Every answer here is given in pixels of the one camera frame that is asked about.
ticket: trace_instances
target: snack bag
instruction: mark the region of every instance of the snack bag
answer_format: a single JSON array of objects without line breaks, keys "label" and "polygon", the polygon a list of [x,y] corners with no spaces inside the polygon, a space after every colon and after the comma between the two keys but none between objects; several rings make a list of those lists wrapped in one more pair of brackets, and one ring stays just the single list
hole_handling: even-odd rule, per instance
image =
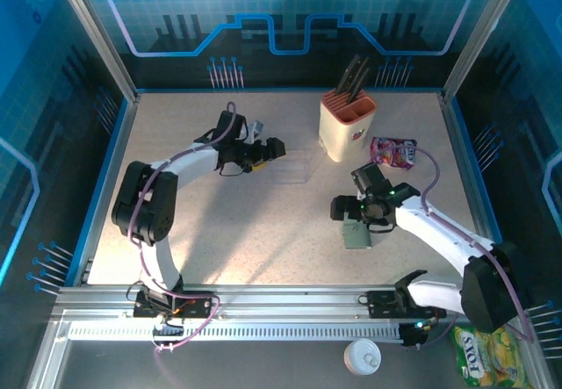
[{"label": "snack bag", "polygon": [[412,168],[415,161],[415,150],[407,148],[388,149],[396,145],[416,147],[418,142],[412,139],[373,137],[371,142],[371,160],[377,164],[390,165],[391,167]]},{"label": "snack bag", "polygon": [[503,386],[529,389],[517,340],[505,328],[484,334],[455,326],[450,336],[457,349],[457,368],[470,387]]}]

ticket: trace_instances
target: white bottle cap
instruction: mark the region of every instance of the white bottle cap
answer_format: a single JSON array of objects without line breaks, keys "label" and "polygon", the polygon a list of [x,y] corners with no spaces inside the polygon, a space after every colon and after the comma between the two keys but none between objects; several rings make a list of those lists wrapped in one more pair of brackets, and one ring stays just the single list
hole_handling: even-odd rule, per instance
[{"label": "white bottle cap", "polygon": [[359,339],[345,349],[343,361],[353,374],[367,376],[380,366],[380,349],[370,339]]}]

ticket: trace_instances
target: speckled countertop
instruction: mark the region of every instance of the speckled countertop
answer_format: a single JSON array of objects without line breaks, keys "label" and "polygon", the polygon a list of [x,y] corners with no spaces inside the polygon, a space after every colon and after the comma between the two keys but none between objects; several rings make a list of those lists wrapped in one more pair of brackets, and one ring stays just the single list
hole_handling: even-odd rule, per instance
[{"label": "speckled countertop", "polygon": [[[378,109],[369,137],[417,139],[442,167],[429,200],[473,229],[436,94],[371,96]],[[129,162],[166,159],[187,148],[216,125],[229,100],[249,122],[263,122],[264,138],[278,137],[288,150],[285,159],[259,172],[238,177],[212,173],[178,193],[170,242],[185,283],[389,284],[416,269],[455,273],[429,246],[401,229],[373,236],[372,249],[344,248],[342,223],[329,218],[329,204],[336,195],[357,192],[349,173],[368,162],[369,145],[342,163],[331,161],[318,143],[320,98],[320,92],[142,96],[118,184]],[[420,190],[435,173],[421,154],[409,171],[384,172],[393,184],[406,181]],[[135,250],[108,213],[89,283],[137,280],[141,266]]]}]

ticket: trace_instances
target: green snack bag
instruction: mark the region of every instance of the green snack bag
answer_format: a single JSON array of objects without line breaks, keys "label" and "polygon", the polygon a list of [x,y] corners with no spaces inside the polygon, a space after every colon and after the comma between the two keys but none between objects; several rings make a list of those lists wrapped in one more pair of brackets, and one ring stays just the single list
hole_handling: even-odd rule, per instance
[{"label": "green snack bag", "polygon": [[457,349],[458,373],[466,385],[532,389],[519,344],[505,328],[484,334],[469,325],[455,326],[450,336]]}]

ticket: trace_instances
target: knife block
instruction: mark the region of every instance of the knife block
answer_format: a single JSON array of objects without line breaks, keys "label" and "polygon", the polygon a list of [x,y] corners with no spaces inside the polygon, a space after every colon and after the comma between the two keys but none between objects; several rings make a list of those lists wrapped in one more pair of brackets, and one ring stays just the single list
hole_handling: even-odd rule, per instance
[{"label": "knife block", "polygon": [[363,147],[377,104],[364,90],[357,99],[347,103],[349,93],[325,94],[320,103],[320,143],[335,162]]}]

